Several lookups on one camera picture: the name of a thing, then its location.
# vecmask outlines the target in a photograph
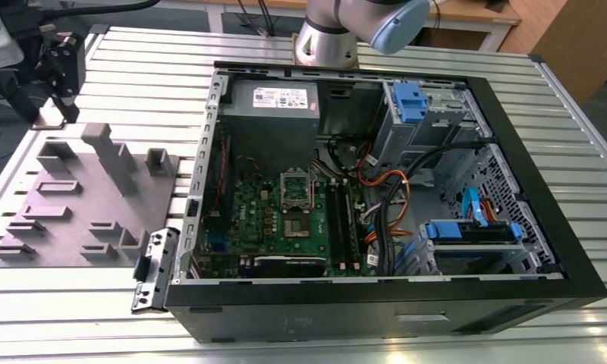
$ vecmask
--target slotted aluminum surface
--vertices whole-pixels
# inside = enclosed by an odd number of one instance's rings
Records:
[[[0,235],[24,200],[17,192],[36,179],[26,173],[40,170],[33,156],[41,141],[68,140],[81,151],[81,124],[90,121],[111,123],[113,140],[132,153],[161,147],[180,155],[168,216],[180,228],[212,62],[292,63],[285,38],[111,28],[89,43],[78,125],[26,134],[0,177]],[[363,68],[490,80],[607,284],[607,149],[548,70],[520,55],[410,48],[391,57],[366,46],[359,54]],[[607,299],[492,336],[200,345],[171,315],[131,315],[133,287],[127,268],[0,270],[0,359],[607,363]]]

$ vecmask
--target case hinge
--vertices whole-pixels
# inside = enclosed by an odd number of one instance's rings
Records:
[[[164,299],[179,238],[180,231],[171,227],[151,234],[132,276],[139,281],[131,308],[135,314],[168,311]]]

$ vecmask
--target black plastic frame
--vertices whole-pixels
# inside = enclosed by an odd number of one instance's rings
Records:
[[[546,304],[532,314],[526,314],[522,321],[554,309],[582,307],[607,297],[607,289],[584,253],[580,242],[559,209],[538,168],[518,136],[504,109],[496,99],[488,81],[478,77],[456,77],[440,74],[416,74],[399,71],[339,70],[325,67],[301,67],[296,65],[247,64],[216,62],[216,68],[256,70],[252,73],[229,73],[235,77],[269,79],[269,70],[284,70],[285,79],[293,70],[315,73],[336,71],[347,81],[360,80],[359,75],[372,74],[380,77],[418,77],[432,80],[463,81],[475,95],[479,108],[488,121],[498,145],[504,153],[512,174],[520,184],[522,199],[530,202],[534,217],[542,228],[552,252],[559,260],[559,267],[566,279],[530,281],[450,281],[406,282],[391,277],[382,283],[355,284],[216,284],[216,285],[169,285],[165,307],[216,308],[241,305],[300,305],[333,303],[382,303],[435,300],[514,300],[530,305]]]

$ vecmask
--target floor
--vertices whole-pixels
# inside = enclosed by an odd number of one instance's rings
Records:
[[[301,19],[275,17],[277,36],[291,36],[301,26]],[[172,9],[148,9],[137,11],[135,17],[121,14],[107,14],[62,20],[57,26],[61,31],[72,30],[86,33],[90,24],[115,24],[121,27],[141,27],[152,29],[172,29],[207,32],[207,15],[199,11],[176,11]],[[255,34],[251,27],[243,25],[235,14],[224,15],[227,33]],[[583,107],[584,113],[595,124],[607,140],[607,84],[598,90],[592,99]],[[21,121],[10,108],[0,105],[0,157],[9,155],[18,145],[28,125]],[[0,159],[0,172],[6,165],[8,157]]]

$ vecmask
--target ram slot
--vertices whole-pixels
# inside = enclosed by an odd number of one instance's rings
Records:
[[[354,269],[354,238],[351,237],[351,224],[352,219],[351,215],[354,214],[354,209],[351,208],[351,198],[348,186],[337,186],[337,198],[340,204],[340,230],[341,230],[341,252],[343,252],[343,262],[348,265],[350,269]]]
[[[341,206],[344,204],[337,187],[328,185],[325,187],[325,213],[331,238],[331,258],[332,266],[339,268],[345,267],[344,231],[341,228],[341,222],[345,222],[341,216]]]
[[[360,262],[360,256],[359,256],[359,247],[358,247],[358,213],[356,210],[354,209],[354,192],[351,190],[351,185],[347,183],[344,185],[345,188],[345,208],[348,211],[348,222],[350,222],[350,230],[348,230],[348,245],[345,247],[347,255],[348,255],[348,261],[347,263],[350,264],[348,269],[359,270],[359,262]]]

